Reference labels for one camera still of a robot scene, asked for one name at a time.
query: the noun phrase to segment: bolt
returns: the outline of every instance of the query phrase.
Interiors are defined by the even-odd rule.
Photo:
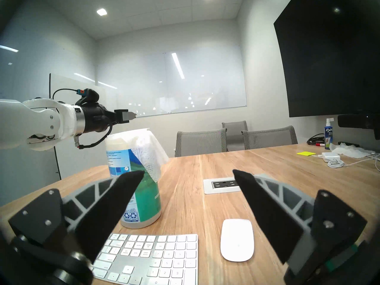
[[[323,222],[323,224],[324,224],[324,227],[325,227],[326,229],[331,229],[331,228],[334,227],[334,223],[331,222],[331,221],[329,221],[329,220],[325,220],[325,221]]]

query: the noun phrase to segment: magic mouse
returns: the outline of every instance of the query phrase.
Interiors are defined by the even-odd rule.
[[[221,227],[220,252],[226,260],[249,260],[254,254],[254,247],[254,231],[249,220],[224,220]]]

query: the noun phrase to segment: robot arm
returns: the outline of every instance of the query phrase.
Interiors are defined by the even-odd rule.
[[[99,95],[94,90],[78,90],[77,94],[82,98],[75,105],[42,98],[23,103],[0,100],[0,149],[27,143],[30,149],[44,151],[68,137],[74,137],[79,147],[81,134],[103,132],[136,117],[127,109],[108,111],[97,103]]]

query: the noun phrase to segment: yellow sticky note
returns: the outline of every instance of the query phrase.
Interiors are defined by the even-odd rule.
[[[315,153],[304,151],[304,152],[300,152],[300,153],[297,153],[297,154],[299,154],[299,155],[305,155],[305,156],[311,156],[311,155],[314,155]]]

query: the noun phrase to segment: television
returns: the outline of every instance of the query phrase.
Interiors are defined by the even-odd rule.
[[[348,127],[376,126],[380,0],[291,0],[274,27],[290,117],[359,114],[372,124]]]

